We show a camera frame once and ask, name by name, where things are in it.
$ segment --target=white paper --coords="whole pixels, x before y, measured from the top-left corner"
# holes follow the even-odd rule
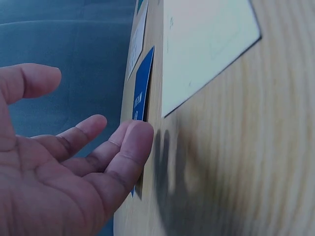
[[[146,17],[148,12],[148,2],[144,5],[144,10],[140,16],[140,20],[138,22],[137,28],[132,36],[132,40],[130,42],[130,56],[129,61],[127,63],[127,72],[128,79],[138,61],[138,58],[142,52],[143,48],[143,37],[144,37],[144,29],[146,24]]]
[[[165,0],[162,117],[260,38],[249,0]]]

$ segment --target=beige paper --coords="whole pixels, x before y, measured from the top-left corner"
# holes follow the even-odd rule
[[[165,0],[162,117],[260,38],[249,0]]]

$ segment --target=white sticker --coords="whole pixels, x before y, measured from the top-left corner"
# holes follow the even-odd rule
[[[165,0],[163,4],[162,117],[260,38],[249,0]]]
[[[137,28],[136,28],[136,30],[132,36],[132,40],[130,42],[130,56],[129,56],[129,61],[127,63],[127,74],[128,74],[127,81],[129,80],[130,75],[133,72],[133,69],[134,69],[134,67],[135,67],[135,65],[139,59],[141,52],[142,52],[143,37],[144,37],[147,12],[148,12],[148,2],[144,6],[144,10],[140,16],[139,23],[137,25]]]

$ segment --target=finger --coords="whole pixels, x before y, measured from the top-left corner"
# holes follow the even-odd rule
[[[99,193],[106,217],[117,210],[136,184],[151,152],[152,142],[152,126],[134,121],[127,129],[120,152],[105,172],[84,177]]]
[[[7,104],[21,98],[38,97],[52,92],[60,83],[59,69],[37,64],[0,68],[0,150],[11,150],[16,138]]]
[[[0,68],[0,89],[7,104],[22,98],[34,98],[54,91],[61,72],[38,64],[20,64]]]
[[[42,144],[55,159],[64,161],[95,139],[106,125],[104,116],[94,115],[57,136],[40,135],[33,139]]]
[[[123,122],[108,141],[101,144],[85,158],[72,158],[63,162],[75,175],[85,176],[93,172],[104,172],[114,156],[120,151],[128,126]]]

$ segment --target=wooden board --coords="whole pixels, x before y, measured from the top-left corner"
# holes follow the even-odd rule
[[[115,236],[315,235],[315,0],[252,3],[263,39],[162,119],[163,2],[149,1],[140,61],[155,45],[156,137],[142,199],[116,212]]]

